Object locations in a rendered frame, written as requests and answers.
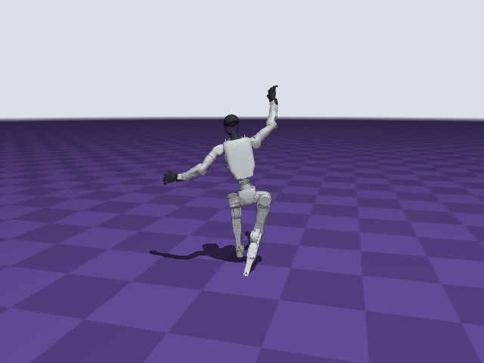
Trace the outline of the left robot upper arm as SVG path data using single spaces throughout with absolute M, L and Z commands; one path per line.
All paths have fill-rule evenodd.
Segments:
M 213 164 L 216 160 L 216 157 L 220 157 L 224 153 L 223 144 L 215 146 L 209 154 L 205 157 L 203 163 L 201 163 L 201 167 L 196 171 L 200 175 L 204 175 L 206 170 L 209 166 Z

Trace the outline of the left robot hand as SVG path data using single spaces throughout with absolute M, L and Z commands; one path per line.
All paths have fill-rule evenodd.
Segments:
M 183 180 L 177 180 L 177 174 L 182 174 L 182 173 L 176 173 L 175 174 L 175 173 L 172 173 L 171 171 L 168 171 L 168 172 L 169 172 L 169 174 L 164 174 L 164 177 L 163 177 L 164 184 L 171 183 L 171 182 L 174 182 L 174 181 L 177 181 L 177 182 L 183 181 Z

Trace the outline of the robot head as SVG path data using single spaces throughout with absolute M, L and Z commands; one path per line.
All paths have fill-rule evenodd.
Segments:
M 238 135 L 238 129 L 239 129 L 239 119 L 237 118 L 237 116 L 233 115 L 233 114 L 230 114 L 230 115 L 227 115 L 225 118 L 224 118 L 224 127 L 225 127 L 225 131 L 231 136 L 230 140 L 237 140 L 237 139 L 240 139 L 241 137 Z M 237 131 L 236 132 L 232 132 L 232 133 L 229 133 L 227 128 L 228 126 L 230 127 L 234 127 L 234 125 L 237 125 Z M 229 140 L 229 141 L 230 141 Z

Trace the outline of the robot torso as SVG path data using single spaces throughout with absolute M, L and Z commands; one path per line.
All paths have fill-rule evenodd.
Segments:
M 230 139 L 229 139 L 230 140 Z M 241 206 L 258 203 L 256 187 L 247 179 L 253 176 L 255 161 L 253 156 L 252 143 L 248 137 L 241 137 L 237 140 L 227 140 L 223 142 L 224 155 L 228 166 L 228 171 L 235 180 L 239 181 L 240 189 L 238 196 Z

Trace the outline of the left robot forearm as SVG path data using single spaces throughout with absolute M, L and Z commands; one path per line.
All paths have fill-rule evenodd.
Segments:
M 197 176 L 197 170 L 201 167 L 201 163 L 197 164 L 194 168 L 190 169 L 187 172 L 183 172 L 182 174 L 177 174 L 177 180 L 188 181 L 191 178 Z

